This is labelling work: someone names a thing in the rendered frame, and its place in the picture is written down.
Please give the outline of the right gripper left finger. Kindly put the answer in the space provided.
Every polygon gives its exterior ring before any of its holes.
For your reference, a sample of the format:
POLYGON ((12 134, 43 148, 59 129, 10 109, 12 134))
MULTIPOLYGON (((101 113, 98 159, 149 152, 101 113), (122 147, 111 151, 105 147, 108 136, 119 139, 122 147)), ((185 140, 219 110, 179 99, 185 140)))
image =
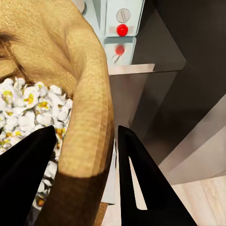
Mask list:
POLYGON ((56 145, 54 126, 44 126, 0 154, 0 226, 25 226, 56 145))

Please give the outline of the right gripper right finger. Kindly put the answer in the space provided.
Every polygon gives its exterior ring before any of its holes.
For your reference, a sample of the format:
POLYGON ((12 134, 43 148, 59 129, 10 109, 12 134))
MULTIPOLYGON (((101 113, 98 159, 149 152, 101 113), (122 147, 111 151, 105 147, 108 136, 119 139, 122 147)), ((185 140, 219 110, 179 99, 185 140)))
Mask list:
POLYGON ((197 226, 136 133, 118 126, 121 226, 197 226), (136 205, 129 157, 147 210, 136 205))

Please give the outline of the microwave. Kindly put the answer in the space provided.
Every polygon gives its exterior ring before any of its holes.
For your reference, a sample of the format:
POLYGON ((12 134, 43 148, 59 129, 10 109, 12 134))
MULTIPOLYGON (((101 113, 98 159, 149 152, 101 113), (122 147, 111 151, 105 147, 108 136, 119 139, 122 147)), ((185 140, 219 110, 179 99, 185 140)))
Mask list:
POLYGON ((138 34, 145 0, 71 0, 97 37, 138 34))

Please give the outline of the popcorn bag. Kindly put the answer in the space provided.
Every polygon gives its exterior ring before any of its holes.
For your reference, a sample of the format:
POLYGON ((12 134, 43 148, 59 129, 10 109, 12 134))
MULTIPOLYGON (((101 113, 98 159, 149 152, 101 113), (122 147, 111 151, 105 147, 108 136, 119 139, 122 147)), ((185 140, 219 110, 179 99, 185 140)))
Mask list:
POLYGON ((101 226, 117 150, 106 54, 71 0, 0 0, 0 83, 56 85, 73 101, 57 172, 32 226, 101 226))

